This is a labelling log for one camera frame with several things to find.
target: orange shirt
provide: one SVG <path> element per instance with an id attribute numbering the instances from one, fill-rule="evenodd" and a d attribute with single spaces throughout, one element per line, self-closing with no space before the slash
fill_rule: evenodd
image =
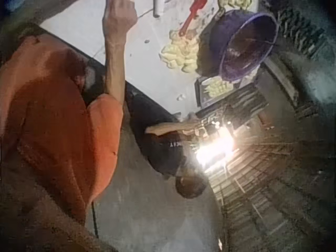
<path id="1" fill-rule="evenodd" d="M 1 159 L 18 151 L 80 223 L 112 178 L 123 116 L 108 94 L 86 107 L 84 77 L 84 60 L 49 35 L 26 38 L 0 70 Z"/>

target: man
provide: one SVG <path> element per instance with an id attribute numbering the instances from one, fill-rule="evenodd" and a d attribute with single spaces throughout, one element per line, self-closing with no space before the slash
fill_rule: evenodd
<path id="1" fill-rule="evenodd" d="M 188 135 L 200 124 L 195 115 L 178 120 L 160 105 L 141 95 L 127 98 L 136 141 L 152 167 L 165 177 L 176 177 L 176 190 L 184 198 L 202 194 L 208 182 Z"/>
<path id="2" fill-rule="evenodd" d="M 4 251 L 115 251 L 84 228 L 117 163 L 124 47 L 134 3 L 107 0 L 104 94 L 81 96 L 85 63 L 51 36 L 27 38 L 0 70 L 0 245 Z"/>

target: red spatula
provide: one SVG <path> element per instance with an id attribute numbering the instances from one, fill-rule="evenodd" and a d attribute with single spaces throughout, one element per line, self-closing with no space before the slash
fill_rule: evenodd
<path id="1" fill-rule="evenodd" d="M 182 26 L 180 32 L 178 33 L 181 37 L 185 35 L 185 33 L 188 30 L 188 27 L 189 27 L 189 24 L 190 24 L 191 20 L 193 20 L 193 18 L 196 16 L 197 11 L 199 9 L 203 9 L 206 2 L 207 2 L 207 0 L 195 0 L 193 2 L 192 6 L 190 7 L 189 17 L 187 18 L 187 20 L 185 21 L 184 25 Z"/>

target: dark hair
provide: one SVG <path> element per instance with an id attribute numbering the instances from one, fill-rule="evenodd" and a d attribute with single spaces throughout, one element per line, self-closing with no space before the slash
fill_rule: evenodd
<path id="1" fill-rule="evenodd" d="M 200 196 L 208 185 L 206 177 L 200 174 L 176 177 L 175 187 L 177 192 L 184 198 Z"/>

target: white table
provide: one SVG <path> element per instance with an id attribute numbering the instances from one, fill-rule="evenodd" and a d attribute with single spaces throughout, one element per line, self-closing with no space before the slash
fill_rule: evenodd
<path id="1" fill-rule="evenodd" d="M 101 25 L 105 2 L 78 0 L 44 21 L 41 27 L 105 64 Z M 153 0 L 135 0 L 139 20 L 129 31 L 125 49 L 126 80 L 170 113 L 181 112 L 183 117 L 198 110 L 194 83 L 199 75 L 167 68 L 160 61 L 159 52 L 170 43 L 169 31 L 182 27 L 192 3 L 193 0 L 170 0 L 165 4 L 163 16 L 154 18 L 151 11 Z M 258 1 L 254 0 L 249 9 L 256 11 L 257 6 Z M 217 10 L 217 0 L 208 0 L 205 7 L 198 11 L 199 18 L 191 23 L 190 28 L 201 30 L 202 20 L 208 24 Z M 186 98 L 178 101 L 178 96 L 182 94 Z"/>

